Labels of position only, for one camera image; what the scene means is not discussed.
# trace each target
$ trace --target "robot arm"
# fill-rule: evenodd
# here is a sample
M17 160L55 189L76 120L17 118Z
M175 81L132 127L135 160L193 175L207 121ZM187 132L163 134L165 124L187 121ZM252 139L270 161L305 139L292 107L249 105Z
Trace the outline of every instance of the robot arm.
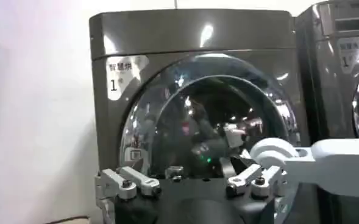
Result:
M252 148L251 157L265 167L282 167L288 182L317 184L332 194L359 197L359 139L327 139L310 148L294 148L269 138Z

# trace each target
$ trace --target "white backdrop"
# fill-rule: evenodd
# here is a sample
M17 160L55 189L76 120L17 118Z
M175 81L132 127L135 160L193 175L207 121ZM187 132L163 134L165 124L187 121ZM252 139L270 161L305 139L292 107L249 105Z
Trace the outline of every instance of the white backdrop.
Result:
M312 3L179 0L178 6L297 15ZM88 19L173 7L174 0L0 0L0 224L74 215L99 223Z

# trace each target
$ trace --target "number 1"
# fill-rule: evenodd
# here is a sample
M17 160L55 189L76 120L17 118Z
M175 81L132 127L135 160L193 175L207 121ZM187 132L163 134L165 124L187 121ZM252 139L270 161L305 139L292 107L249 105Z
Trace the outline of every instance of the number 1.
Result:
M349 65L347 64L347 61L346 61L346 57L343 57L343 62L344 62L344 67L349 67Z
M112 89L111 89L111 91L116 91L117 89L116 89L116 87L115 87L115 85L114 85L114 80L111 80L111 83L112 83Z

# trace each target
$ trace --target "screw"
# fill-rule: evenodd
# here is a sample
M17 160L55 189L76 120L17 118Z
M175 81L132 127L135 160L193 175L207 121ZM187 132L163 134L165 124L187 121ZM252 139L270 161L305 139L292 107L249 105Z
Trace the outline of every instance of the screw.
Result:
M131 181L129 181L129 180L124 180L121 187L127 188L127 187L130 187L131 185L132 185L132 182L131 182Z
M263 177L258 177L256 180L255 180L255 184L257 185L264 185L265 184L265 179Z

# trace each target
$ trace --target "dryer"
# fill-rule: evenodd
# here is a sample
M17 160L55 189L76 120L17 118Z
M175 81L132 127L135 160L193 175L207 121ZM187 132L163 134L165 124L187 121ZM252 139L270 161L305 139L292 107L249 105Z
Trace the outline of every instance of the dryer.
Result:
M101 170L164 178L182 166L189 178L215 178L215 159L260 139L309 145L288 12L101 13L90 33ZM319 223L313 188L296 199L276 223L290 210L286 223Z
M312 142L359 138L359 1L315 4L296 29ZM329 223L359 223L359 199L320 194Z

